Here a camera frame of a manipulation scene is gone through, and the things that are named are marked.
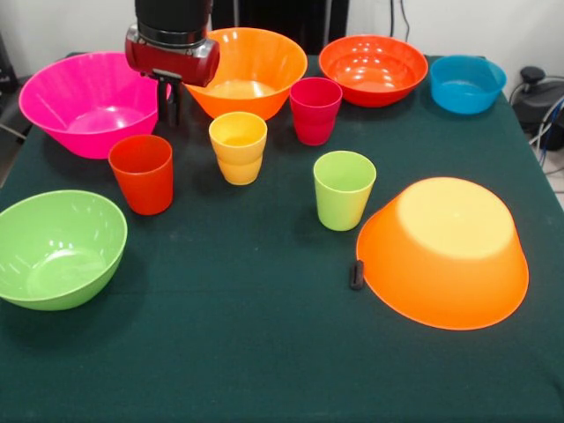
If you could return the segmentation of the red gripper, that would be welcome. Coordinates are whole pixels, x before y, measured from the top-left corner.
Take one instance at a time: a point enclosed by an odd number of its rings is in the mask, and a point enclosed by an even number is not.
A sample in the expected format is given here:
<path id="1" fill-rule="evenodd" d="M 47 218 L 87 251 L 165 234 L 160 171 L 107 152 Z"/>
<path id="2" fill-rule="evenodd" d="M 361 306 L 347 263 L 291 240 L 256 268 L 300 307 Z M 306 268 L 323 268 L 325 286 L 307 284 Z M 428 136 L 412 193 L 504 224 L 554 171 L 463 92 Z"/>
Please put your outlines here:
<path id="1" fill-rule="evenodd" d="M 136 26 L 131 26 L 125 38 L 125 56 L 132 70 L 158 79 L 158 119 L 178 127 L 181 120 L 182 83 L 206 87 L 219 67 L 219 43 L 203 39 L 186 47 L 158 45 L 143 38 Z M 165 78 L 175 81 L 170 84 Z"/>

